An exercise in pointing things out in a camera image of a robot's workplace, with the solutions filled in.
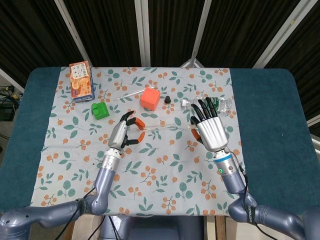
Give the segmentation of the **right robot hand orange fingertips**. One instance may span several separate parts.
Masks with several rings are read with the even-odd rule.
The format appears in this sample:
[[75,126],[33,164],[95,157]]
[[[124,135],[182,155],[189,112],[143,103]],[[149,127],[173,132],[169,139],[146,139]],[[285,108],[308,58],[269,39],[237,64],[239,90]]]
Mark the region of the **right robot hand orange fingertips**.
[[196,116],[190,117],[190,124],[194,126],[191,129],[192,135],[209,152],[224,150],[229,141],[211,98],[206,97],[205,100],[197,101],[202,109],[194,103],[190,105],[196,113]]

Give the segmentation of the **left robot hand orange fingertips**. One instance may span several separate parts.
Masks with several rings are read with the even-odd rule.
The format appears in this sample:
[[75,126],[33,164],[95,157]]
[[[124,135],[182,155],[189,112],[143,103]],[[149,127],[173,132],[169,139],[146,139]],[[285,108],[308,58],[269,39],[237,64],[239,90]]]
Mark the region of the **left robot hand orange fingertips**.
[[129,126],[136,125],[140,130],[144,130],[146,127],[145,123],[137,117],[128,119],[133,113],[134,111],[125,113],[119,120],[119,123],[113,128],[108,141],[108,146],[110,148],[122,151],[125,146],[137,145],[143,141],[145,137],[144,131],[137,139],[128,139],[127,131]]

